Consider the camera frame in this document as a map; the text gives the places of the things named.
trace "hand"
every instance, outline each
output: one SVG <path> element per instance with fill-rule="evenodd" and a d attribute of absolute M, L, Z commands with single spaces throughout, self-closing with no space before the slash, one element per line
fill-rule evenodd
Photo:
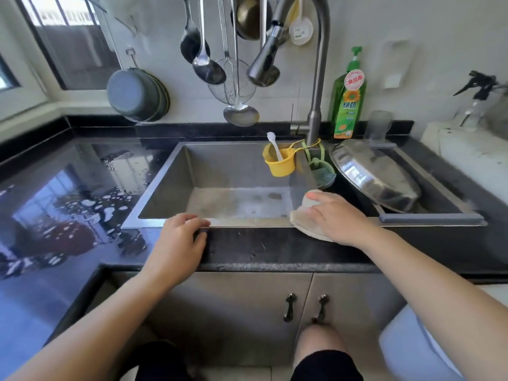
<path fill-rule="evenodd" d="M 308 192 L 305 195 L 321 202 L 306 211 L 334 242 L 364 249 L 372 236 L 383 230 L 340 195 L 329 192 Z"/>
<path fill-rule="evenodd" d="M 206 245 L 206 233 L 200 233 L 195 241 L 194 233 L 209 225 L 191 214 L 167 219 L 140 274 L 161 285 L 163 291 L 184 282 L 198 267 Z"/>

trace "backsplash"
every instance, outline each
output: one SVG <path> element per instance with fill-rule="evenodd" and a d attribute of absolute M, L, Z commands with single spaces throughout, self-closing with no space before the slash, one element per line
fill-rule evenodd
<path fill-rule="evenodd" d="M 217 0 L 205 1 L 206 39 L 211 57 L 223 57 Z M 508 0 L 328 0 L 331 39 L 321 112 L 328 115 L 333 81 L 344 73 L 351 59 L 350 48 L 362 45 L 362 69 L 369 81 L 362 120 L 372 110 L 387 110 L 396 119 L 416 122 L 420 134 L 427 122 L 450 119 L 473 93 L 452 97 L 468 80 L 471 70 L 508 79 Z M 197 0 L 191 0 L 193 18 L 199 22 Z M 270 0 L 275 7 L 275 0 Z M 271 87 L 258 88 L 250 104 L 261 121 L 306 120 L 314 81 L 318 23 L 314 6 L 305 0 L 306 14 L 314 23 L 310 43 L 296 47 L 287 43 L 277 54 L 280 79 Z M 229 3 L 226 6 L 229 14 Z M 181 56 L 179 43 L 185 26 L 182 0 L 143 0 L 147 37 L 133 38 L 130 31 L 110 21 L 111 34 L 124 67 L 132 66 L 124 50 L 134 47 L 141 68 L 167 86 L 171 108 L 161 122 L 224 122 L 224 104 L 195 76 Z M 230 49 L 233 30 L 227 17 Z M 376 78 L 384 42 L 409 39 L 418 49 L 401 88 L 379 90 Z M 239 38 L 240 58 L 251 63 L 259 42 Z"/>

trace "yellow cup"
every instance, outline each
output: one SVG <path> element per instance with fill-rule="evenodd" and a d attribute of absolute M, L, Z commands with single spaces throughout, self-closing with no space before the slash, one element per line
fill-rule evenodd
<path fill-rule="evenodd" d="M 265 159 L 266 164 L 270 167 L 270 172 L 273 176 L 282 178 L 283 176 L 287 176 L 295 171 L 295 153 L 306 148 L 293 148 L 293 146 L 299 142 L 302 142 L 302 140 L 294 142 L 291 146 L 287 148 L 281 148 L 279 150 L 280 154 L 283 157 L 281 161 L 278 161 L 275 150 L 273 149 L 273 145 L 271 143 L 266 145 L 265 149 L 263 150 L 263 158 Z"/>

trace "green dish soap bottle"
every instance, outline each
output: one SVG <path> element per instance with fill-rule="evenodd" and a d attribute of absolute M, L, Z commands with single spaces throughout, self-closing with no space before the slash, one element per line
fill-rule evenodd
<path fill-rule="evenodd" d="M 358 55 L 362 47 L 352 47 L 353 58 L 347 65 L 346 73 L 333 83 L 330 110 L 328 113 L 333 137 L 349 139 L 362 112 L 367 79 L 360 70 Z"/>

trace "beige cleaning cloth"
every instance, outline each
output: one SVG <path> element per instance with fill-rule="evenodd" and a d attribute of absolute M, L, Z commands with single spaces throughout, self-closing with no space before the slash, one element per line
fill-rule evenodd
<path fill-rule="evenodd" d="M 309 192 L 321 192 L 321 190 L 311 190 Z M 298 210 L 291 211 L 289 214 L 289 220 L 294 227 L 304 234 L 316 239 L 321 239 L 321 241 L 333 242 L 325 235 L 321 227 L 319 227 L 319 225 L 305 212 L 305 209 L 320 204 L 321 202 L 313 201 L 312 199 L 307 198 L 307 196 L 304 196 L 302 205 L 298 208 Z"/>

